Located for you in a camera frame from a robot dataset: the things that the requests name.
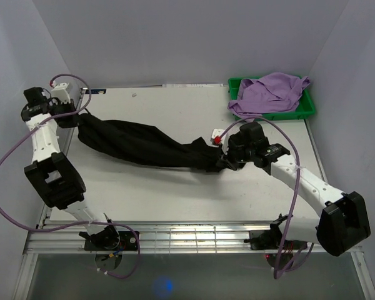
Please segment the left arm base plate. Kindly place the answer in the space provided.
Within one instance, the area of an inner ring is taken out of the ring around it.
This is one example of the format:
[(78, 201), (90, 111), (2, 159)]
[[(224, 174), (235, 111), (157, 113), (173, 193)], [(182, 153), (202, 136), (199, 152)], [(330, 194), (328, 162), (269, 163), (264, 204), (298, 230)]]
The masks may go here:
[(130, 231), (119, 231), (118, 234), (104, 243), (94, 244), (89, 240), (85, 240), (82, 247), (85, 251), (137, 251), (138, 244), (134, 234)]

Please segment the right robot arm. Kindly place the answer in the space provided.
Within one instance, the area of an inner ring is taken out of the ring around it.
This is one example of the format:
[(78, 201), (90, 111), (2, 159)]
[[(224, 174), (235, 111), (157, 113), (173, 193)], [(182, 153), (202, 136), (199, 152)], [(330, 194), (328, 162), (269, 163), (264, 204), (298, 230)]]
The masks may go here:
[(316, 219), (297, 219), (280, 215), (268, 230), (251, 233), (247, 243), (252, 249), (285, 248), (304, 243), (319, 244), (329, 254), (342, 253), (367, 239), (371, 234), (364, 198), (357, 192), (345, 193), (332, 187), (305, 167), (280, 144), (270, 144), (258, 122), (244, 124), (228, 136), (214, 129), (211, 142), (227, 146), (224, 162), (237, 170), (253, 163), (270, 176), (290, 187), (317, 214)]

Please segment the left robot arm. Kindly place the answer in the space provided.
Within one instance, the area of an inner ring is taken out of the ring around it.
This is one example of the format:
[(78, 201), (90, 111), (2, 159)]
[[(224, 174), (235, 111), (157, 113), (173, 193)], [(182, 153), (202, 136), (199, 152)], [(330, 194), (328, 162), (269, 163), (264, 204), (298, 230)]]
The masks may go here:
[(24, 173), (49, 208), (65, 211), (84, 222), (82, 238), (99, 249), (117, 249), (121, 244), (119, 233), (104, 213), (96, 214), (89, 208), (83, 179), (58, 144), (58, 128), (73, 128), (77, 124), (69, 88), (68, 83), (61, 83), (48, 95), (41, 87), (24, 91), (27, 104), (21, 119), (32, 133), (33, 149), (32, 162)]

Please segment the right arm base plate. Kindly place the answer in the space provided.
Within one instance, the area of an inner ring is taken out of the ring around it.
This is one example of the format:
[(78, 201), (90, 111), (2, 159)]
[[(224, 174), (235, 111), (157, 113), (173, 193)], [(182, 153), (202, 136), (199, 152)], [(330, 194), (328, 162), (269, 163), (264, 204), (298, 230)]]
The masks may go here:
[[(282, 233), (279, 230), (253, 230), (249, 231), (249, 237), (243, 243), (250, 244), (252, 250), (279, 249), (281, 239)], [(307, 247), (306, 242), (285, 238), (282, 250), (299, 250)]]

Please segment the black trousers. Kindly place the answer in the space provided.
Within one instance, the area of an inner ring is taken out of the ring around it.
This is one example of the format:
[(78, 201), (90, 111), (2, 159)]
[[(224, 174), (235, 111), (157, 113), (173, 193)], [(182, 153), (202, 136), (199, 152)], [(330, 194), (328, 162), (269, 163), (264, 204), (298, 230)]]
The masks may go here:
[(142, 166), (219, 171), (215, 164), (223, 150), (201, 137), (181, 144), (155, 126), (120, 120), (100, 120), (80, 114), (78, 139), (100, 153)]

